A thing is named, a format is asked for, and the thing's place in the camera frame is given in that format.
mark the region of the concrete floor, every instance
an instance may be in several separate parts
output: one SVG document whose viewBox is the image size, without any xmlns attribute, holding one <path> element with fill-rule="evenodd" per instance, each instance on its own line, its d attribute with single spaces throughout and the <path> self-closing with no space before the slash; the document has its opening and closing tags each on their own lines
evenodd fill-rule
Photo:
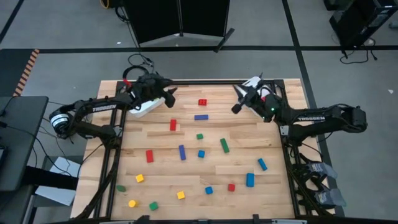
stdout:
<svg viewBox="0 0 398 224">
<path fill-rule="evenodd" d="M 0 7 L 0 28 L 17 1 Z M 229 26 L 236 32 L 227 45 L 293 46 L 280 0 L 231 0 Z M 319 0 L 288 0 L 301 46 L 336 45 L 326 11 Z M 391 21 L 398 20 L 395 14 Z M 378 45 L 398 45 L 398 30 L 387 23 L 373 37 Z M 173 46 L 168 40 L 156 46 Z M 193 40 L 196 45 L 203 45 Z M 104 10 L 97 1 L 25 0 L 0 48 L 108 48 L 133 47 L 127 27 L 112 10 Z M 377 62 L 343 65 L 339 51 L 303 52 L 310 82 L 318 106 L 335 103 L 361 105 L 367 112 L 369 127 L 362 134 L 335 133 L 328 140 L 337 183 L 347 202 L 347 217 L 398 220 L 395 158 L 398 152 L 393 118 L 397 107 L 398 51 L 375 51 Z M 128 66 L 129 53 L 40 54 L 23 95 L 47 95 L 59 103 L 71 103 L 94 97 L 101 80 L 120 79 Z M 267 78 L 301 78 L 294 51 L 221 51 L 151 52 L 156 70 L 169 78 L 249 78 L 264 72 Z M 356 52 L 350 60 L 362 60 L 365 52 Z M 49 105 L 46 116 L 57 108 Z M 47 123 L 43 126 L 50 130 Z M 61 156 L 55 141 L 44 135 L 39 139 L 51 156 Z M 85 141 L 75 144 L 60 141 L 71 156 L 82 156 Z M 43 159 L 39 151 L 39 162 Z M 70 208 L 38 211 L 36 223 L 66 220 Z"/>
</svg>

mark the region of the black desk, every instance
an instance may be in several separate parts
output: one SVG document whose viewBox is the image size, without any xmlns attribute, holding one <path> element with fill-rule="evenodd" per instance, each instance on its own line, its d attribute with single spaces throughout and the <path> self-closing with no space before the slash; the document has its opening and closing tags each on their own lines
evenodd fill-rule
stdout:
<svg viewBox="0 0 398 224">
<path fill-rule="evenodd" d="M 9 99 L 0 97 L 0 110 Z M 0 144 L 8 147 L 0 167 L 0 223 L 22 223 L 35 185 L 73 189 L 77 184 L 76 177 L 26 166 L 48 100 L 46 96 L 15 97 L 8 104 L 6 115 L 0 117 L 9 126 L 33 134 L 0 128 Z"/>
</svg>

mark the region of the red cube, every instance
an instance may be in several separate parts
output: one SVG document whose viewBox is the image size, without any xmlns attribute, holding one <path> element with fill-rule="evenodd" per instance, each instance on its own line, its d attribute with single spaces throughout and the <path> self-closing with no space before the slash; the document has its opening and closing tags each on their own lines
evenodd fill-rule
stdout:
<svg viewBox="0 0 398 224">
<path fill-rule="evenodd" d="M 229 191 L 235 191 L 235 185 L 234 184 L 228 184 L 228 190 Z"/>
<path fill-rule="evenodd" d="M 154 161 L 154 153 L 152 150 L 147 150 L 147 162 L 153 162 Z"/>
<path fill-rule="evenodd" d="M 198 105 L 206 106 L 207 105 L 207 100 L 206 99 L 199 99 Z"/>
<path fill-rule="evenodd" d="M 175 131 L 175 127 L 177 126 L 177 120 L 176 119 L 172 119 L 170 121 L 170 131 Z"/>
</svg>

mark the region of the black partition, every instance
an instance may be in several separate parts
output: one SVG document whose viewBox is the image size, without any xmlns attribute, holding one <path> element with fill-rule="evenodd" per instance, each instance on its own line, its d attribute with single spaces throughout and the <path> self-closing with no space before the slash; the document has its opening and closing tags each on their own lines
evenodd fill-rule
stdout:
<svg viewBox="0 0 398 224">
<path fill-rule="evenodd" d="M 180 32 L 176 0 L 124 0 L 138 44 Z"/>
<path fill-rule="evenodd" d="M 123 0 L 138 44 L 183 33 L 225 37 L 230 0 Z"/>
</svg>

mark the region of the black equipment box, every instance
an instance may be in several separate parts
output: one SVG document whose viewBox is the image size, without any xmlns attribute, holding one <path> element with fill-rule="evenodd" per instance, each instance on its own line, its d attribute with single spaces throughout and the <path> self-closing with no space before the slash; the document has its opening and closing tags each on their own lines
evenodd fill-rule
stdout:
<svg viewBox="0 0 398 224">
<path fill-rule="evenodd" d="M 398 10 L 398 0 L 350 0 L 330 18 L 340 44 L 359 47 Z"/>
</svg>

